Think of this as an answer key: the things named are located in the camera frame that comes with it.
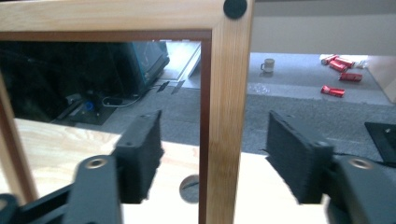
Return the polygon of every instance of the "white wall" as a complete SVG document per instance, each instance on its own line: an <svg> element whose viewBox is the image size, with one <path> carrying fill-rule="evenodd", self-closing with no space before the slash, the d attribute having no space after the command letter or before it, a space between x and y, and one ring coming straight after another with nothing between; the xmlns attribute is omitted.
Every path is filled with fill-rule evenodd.
<svg viewBox="0 0 396 224"><path fill-rule="evenodd" d="M396 55L396 0L257 2L251 51Z"/></svg>

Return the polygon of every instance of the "wooden frame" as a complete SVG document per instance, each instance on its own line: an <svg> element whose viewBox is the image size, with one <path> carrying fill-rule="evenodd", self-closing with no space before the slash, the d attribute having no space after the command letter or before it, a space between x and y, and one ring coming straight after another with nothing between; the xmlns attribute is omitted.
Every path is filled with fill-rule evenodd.
<svg viewBox="0 0 396 224"><path fill-rule="evenodd" d="M246 99L254 1L239 20L223 0L73 0L0 3L0 40L88 40L182 37L203 41L199 223L233 223ZM0 156L8 182L26 202L35 197L13 114L0 82Z"/></svg>

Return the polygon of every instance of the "black foam pad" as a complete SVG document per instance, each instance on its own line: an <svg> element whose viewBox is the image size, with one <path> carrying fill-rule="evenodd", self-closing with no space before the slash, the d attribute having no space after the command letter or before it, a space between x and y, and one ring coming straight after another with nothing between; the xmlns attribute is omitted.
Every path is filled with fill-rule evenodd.
<svg viewBox="0 0 396 224"><path fill-rule="evenodd" d="M270 111L267 160L282 176L298 203L320 203L323 171L332 163L332 144L306 123Z"/></svg>

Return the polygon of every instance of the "red object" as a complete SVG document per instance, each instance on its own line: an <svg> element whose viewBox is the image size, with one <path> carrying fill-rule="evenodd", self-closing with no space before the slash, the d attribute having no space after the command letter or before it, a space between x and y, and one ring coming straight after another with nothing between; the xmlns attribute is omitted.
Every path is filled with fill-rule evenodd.
<svg viewBox="0 0 396 224"><path fill-rule="evenodd" d="M333 54L333 55L331 55L331 56L329 56L329 57L327 57L327 58L322 59L322 60L321 60L321 63L322 63L323 65L327 65L327 64L329 64L331 61L334 61L334 59L336 59L337 57L338 57L338 55Z"/></svg>
<svg viewBox="0 0 396 224"><path fill-rule="evenodd" d="M332 96L337 96L337 97L343 97L344 93L346 92L343 89L337 89L334 87L328 87L328 86L323 86L321 91L321 93L325 93L325 94L329 94Z"/></svg>
<svg viewBox="0 0 396 224"><path fill-rule="evenodd" d="M341 73L340 77L338 78L339 80L345 80L345 81L361 81L362 79L361 74L357 73Z"/></svg>
<svg viewBox="0 0 396 224"><path fill-rule="evenodd" d="M355 64L354 62L352 62L348 59L343 59L343 58L335 58L334 60L338 63L346 65L348 68L351 68Z"/></svg>
<svg viewBox="0 0 396 224"><path fill-rule="evenodd" d="M336 61L330 62L330 68L337 70L338 72L345 72L347 70L347 66Z"/></svg>

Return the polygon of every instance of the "wooden table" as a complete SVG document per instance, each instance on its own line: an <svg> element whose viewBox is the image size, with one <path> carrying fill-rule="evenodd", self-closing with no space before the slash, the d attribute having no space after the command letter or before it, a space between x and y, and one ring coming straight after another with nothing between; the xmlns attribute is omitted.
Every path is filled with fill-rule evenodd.
<svg viewBox="0 0 396 224"><path fill-rule="evenodd" d="M109 154L120 137L21 119L16 123L40 196L71 183L80 161ZM199 148L169 142L163 148L149 200L124 205L124 223L198 222L198 205L184 202L178 188L185 177L198 174ZM10 192L3 172L0 192ZM298 205L264 156L242 153L234 223L300 222L327 223L324 206Z"/></svg>

